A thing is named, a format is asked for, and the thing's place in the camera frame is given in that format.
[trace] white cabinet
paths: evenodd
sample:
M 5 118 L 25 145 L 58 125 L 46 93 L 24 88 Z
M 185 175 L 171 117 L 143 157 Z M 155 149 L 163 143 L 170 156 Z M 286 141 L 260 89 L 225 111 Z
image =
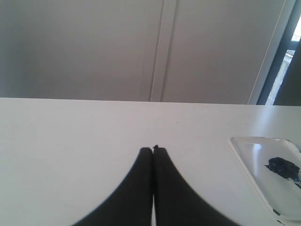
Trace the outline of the white cabinet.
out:
M 4 0 L 0 96 L 246 104 L 294 2 Z

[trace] table surface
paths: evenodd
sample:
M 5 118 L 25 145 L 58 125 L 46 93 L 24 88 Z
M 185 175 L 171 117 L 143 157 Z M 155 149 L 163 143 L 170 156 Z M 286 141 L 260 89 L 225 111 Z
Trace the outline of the table surface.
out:
M 158 144 L 220 212 L 280 226 L 228 140 L 301 146 L 301 107 L 0 98 L 0 109 L 0 225 L 72 225 L 112 193 L 141 147 Z

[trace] black ink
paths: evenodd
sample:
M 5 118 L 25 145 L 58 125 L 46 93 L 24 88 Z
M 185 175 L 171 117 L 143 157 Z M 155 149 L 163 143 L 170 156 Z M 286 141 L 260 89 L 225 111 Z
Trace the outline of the black ink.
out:
M 280 223 L 280 224 L 282 224 L 282 225 L 285 225 L 285 224 L 283 224 L 280 220 L 277 220 L 277 222 Z
M 280 216 L 280 213 L 277 210 L 273 209 L 273 212 Z
M 295 185 L 301 188 L 301 180 L 298 175 L 300 168 L 292 162 L 276 157 L 270 159 L 269 164 L 265 166 L 286 180 L 292 179 L 295 182 Z

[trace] clear plastic tray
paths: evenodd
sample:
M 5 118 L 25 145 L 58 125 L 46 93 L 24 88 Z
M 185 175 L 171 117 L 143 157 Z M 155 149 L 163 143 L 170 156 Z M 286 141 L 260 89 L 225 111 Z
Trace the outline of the clear plastic tray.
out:
M 267 137 L 232 137 L 229 143 L 268 208 L 283 219 L 301 220 L 301 184 L 269 169 L 277 157 L 301 168 L 300 150 L 289 140 Z

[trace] glass pane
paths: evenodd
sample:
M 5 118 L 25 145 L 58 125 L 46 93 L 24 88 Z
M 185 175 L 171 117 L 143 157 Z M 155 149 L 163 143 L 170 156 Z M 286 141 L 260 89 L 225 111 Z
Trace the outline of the glass pane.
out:
M 265 105 L 273 105 L 274 104 L 274 101 L 276 99 L 277 93 L 278 93 L 278 91 L 280 89 L 280 86 L 282 84 L 283 78 L 284 78 L 284 76 L 286 74 L 288 66 L 291 63 L 291 60 L 293 58 L 294 53 L 295 53 L 295 50 L 287 50 L 286 51 L 285 57 L 284 57 L 284 59 L 282 61 L 282 64 L 281 64 L 280 69 L 279 69 L 279 72 L 278 72 L 277 77 L 276 77 L 276 79 L 274 81 L 272 90 L 269 93 L 269 97 L 268 97 L 267 102 L 265 103 Z
M 296 26 L 295 32 L 293 33 L 292 41 L 300 41 L 301 37 L 301 17 Z

